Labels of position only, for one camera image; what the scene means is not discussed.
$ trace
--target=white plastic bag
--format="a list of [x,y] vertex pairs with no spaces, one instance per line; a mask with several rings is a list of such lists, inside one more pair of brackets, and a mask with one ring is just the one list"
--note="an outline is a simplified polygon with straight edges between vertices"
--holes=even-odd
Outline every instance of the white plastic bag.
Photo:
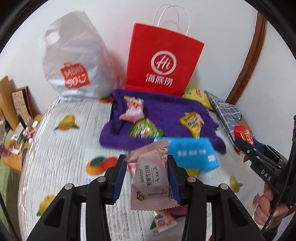
[[42,34],[40,48],[45,78],[62,100],[101,99],[116,89],[112,60],[85,12],[54,21]]

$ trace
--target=human hand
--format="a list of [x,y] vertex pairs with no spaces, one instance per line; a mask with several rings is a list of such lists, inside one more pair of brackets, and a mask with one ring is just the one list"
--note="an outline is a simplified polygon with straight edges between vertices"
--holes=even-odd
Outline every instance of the human hand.
[[[261,197],[259,197],[258,195],[258,205],[256,207],[255,210],[255,221],[256,223],[258,223],[259,225],[264,226],[271,211],[272,208],[270,207],[270,202],[273,200],[274,195],[272,193],[272,190],[270,189],[270,187],[268,186],[268,184],[264,184],[264,193]],[[273,215],[272,218],[272,222],[270,223],[270,226],[268,227],[273,228],[277,225],[279,225],[282,221],[282,219],[286,216],[286,214],[288,213],[289,209],[287,208],[287,206],[285,204],[280,204]]]

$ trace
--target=shopping bag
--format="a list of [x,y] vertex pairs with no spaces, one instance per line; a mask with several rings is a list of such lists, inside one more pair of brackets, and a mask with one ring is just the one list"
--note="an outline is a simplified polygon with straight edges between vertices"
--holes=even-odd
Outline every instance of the shopping bag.
[[[161,17],[170,7],[180,6],[168,6]],[[158,25],[134,25],[126,89],[182,97],[204,43],[188,37],[187,34],[160,28]]]
[[85,12],[71,12],[54,21],[40,40],[45,78],[60,99],[101,99],[116,89],[119,77]]

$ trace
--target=red snack package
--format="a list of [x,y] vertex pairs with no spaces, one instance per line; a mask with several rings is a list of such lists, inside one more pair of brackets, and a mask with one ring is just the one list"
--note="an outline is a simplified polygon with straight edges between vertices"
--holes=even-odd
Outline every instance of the red snack package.
[[137,122],[140,119],[143,119],[143,103],[144,101],[140,98],[125,96],[128,109],[126,112],[119,116],[120,120],[129,121],[132,123]]
[[[253,141],[253,138],[252,138],[250,132],[244,126],[235,126],[233,128],[233,131],[234,131],[235,139],[242,138],[245,141],[249,142],[252,146],[254,145],[254,141]],[[246,162],[248,160],[249,160],[249,156],[245,155],[244,162]]]

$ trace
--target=green snack package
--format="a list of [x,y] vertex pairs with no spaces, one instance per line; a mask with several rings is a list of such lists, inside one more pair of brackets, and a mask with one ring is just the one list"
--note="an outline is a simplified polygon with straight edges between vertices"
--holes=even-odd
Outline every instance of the green snack package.
[[162,137],[163,131],[157,128],[148,118],[144,118],[133,124],[128,136],[139,138],[155,138]]

